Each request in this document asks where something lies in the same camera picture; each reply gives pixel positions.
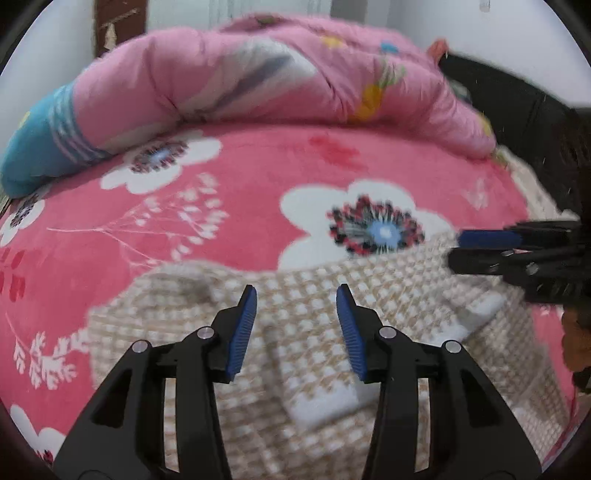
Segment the right hand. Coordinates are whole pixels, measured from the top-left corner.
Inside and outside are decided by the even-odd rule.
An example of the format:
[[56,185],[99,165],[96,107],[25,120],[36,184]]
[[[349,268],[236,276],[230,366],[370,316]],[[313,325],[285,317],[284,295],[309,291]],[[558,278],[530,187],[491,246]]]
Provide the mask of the right hand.
[[573,306],[562,315],[562,350],[566,367],[573,374],[576,388],[590,394],[590,312]]

